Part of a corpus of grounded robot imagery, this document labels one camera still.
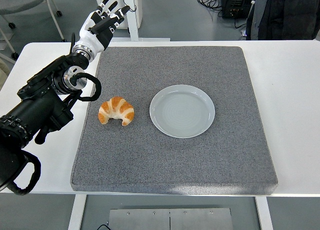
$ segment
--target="croissant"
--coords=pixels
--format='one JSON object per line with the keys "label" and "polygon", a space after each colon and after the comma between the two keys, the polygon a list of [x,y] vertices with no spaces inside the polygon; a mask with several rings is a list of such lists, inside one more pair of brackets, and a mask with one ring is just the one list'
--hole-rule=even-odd
{"label": "croissant", "polygon": [[122,125],[126,126],[134,119],[135,111],[131,104],[119,96],[111,98],[109,101],[102,103],[98,119],[102,124],[106,124],[109,118],[122,119]]}

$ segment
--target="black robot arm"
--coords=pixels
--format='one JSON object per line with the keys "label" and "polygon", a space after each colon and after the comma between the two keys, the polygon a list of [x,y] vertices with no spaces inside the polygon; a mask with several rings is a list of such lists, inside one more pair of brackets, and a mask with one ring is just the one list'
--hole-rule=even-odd
{"label": "black robot arm", "polygon": [[[80,40],[71,44],[69,55],[54,60],[27,81],[18,91],[20,104],[0,118],[0,191],[8,187],[18,195],[29,193],[40,178],[38,158],[24,148],[34,137],[37,144],[45,142],[48,133],[60,130],[73,119],[71,108],[77,100],[95,101],[101,94],[101,83],[84,70],[99,52],[109,45],[115,29],[130,9],[125,6],[115,13],[117,2],[103,11],[104,0],[89,14],[80,30]],[[91,97],[81,97],[87,79],[95,84]],[[68,95],[62,100],[59,95]],[[20,189],[14,180],[27,163],[33,163],[30,184]]]}

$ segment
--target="white plate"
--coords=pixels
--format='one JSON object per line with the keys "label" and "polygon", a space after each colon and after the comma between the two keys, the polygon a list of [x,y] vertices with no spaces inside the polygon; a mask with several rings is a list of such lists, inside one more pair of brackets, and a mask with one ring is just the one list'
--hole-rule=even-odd
{"label": "white plate", "polygon": [[154,96],[150,104],[153,124],[175,138],[191,138],[206,131],[215,118],[215,106],[202,90],[172,85]]}

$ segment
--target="chair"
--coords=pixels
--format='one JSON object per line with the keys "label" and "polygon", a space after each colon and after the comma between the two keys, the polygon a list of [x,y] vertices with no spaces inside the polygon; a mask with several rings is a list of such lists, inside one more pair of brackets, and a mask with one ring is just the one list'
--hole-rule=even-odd
{"label": "chair", "polygon": [[[57,23],[57,20],[53,14],[53,11],[51,9],[49,0],[0,0],[0,15],[5,19],[6,22],[8,22],[8,25],[11,29],[14,29],[16,27],[16,25],[10,21],[8,21],[8,19],[5,17],[5,15],[7,14],[13,14],[13,13],[17,13],[17,12],[21,12],[27,9],[31,9],[43,2],[46,2],[50,11],[50,14],[53,18],[54,23],[56,24],[56,27],[58,29],[58,32],[60,34],[60,37],[62,39],[62,42],[66,42],[60,28],[59,25]],[[61,11],[58,10],[56,3],[54,2],[54,0],[52,0],[55,8],[56,8],[56,13],[57,16],[62,16]],[[14,60],[17,60],[17,58],[19,57],[19,55],[16,53],[16,51],[14,50],[14,48],[12,47],[12,45],[10,44],[8,38],[5,36],[5,33],[3,32],[3,30],[0,28],[0,33],[2,34],[4,40],[6,41],[6,43],[8,44],[9,48],[12,51],[11,57]]]}

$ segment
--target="black equipment box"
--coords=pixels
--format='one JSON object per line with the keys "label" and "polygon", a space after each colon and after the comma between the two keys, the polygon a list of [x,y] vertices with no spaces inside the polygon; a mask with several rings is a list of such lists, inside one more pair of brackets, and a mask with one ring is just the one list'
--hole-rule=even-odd
{"label": "black equipment box", "polygon": [[221,0],[222,17],[224,18],[247,18],[251,8],[252,0]]}

